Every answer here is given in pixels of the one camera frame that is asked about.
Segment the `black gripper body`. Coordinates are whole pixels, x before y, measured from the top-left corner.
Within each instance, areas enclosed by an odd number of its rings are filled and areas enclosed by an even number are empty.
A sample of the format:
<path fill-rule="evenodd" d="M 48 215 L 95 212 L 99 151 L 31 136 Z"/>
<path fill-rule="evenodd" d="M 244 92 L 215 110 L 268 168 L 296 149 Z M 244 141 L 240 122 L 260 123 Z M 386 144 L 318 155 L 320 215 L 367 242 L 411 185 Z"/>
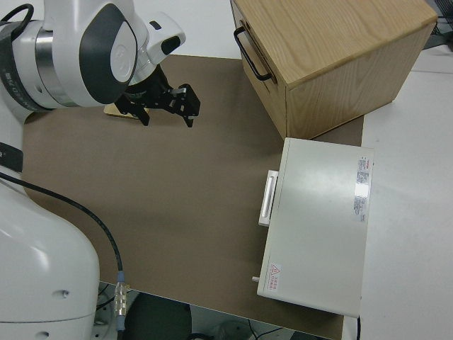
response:
<path fill-rule="evenodd" d="M 156 67 L 145 80 L 129 84 L 124 93 L 125 110 L 132 110 L 134 107 L 173 110 L 177 105 L 176 99 L 169 94 L 172 89 L 162 68 Z"/>

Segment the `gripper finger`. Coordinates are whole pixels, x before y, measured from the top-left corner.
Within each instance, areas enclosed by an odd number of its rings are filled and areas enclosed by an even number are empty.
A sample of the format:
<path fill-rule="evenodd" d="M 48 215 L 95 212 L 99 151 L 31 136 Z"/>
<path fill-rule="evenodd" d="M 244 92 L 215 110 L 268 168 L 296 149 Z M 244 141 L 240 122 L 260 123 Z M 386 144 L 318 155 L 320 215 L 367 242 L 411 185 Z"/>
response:
<path fill-rule="evenodd" d="M 171 89 L 169 93 L 171 112 L 182 117 L 185 124 L 191 128 L 200 112 L 200 100 L 193 88 L 189 84 L 182 84 L 177 89 Z"/>
<path fill-rule="evenodd" d="M 144 126 L 149 125 L 149 114 L 146 112 L 146 103 L 139 94 L 124 93 L 118 99 L 118 110 L 121 114 L 131 114 L 138 118 Z"/>

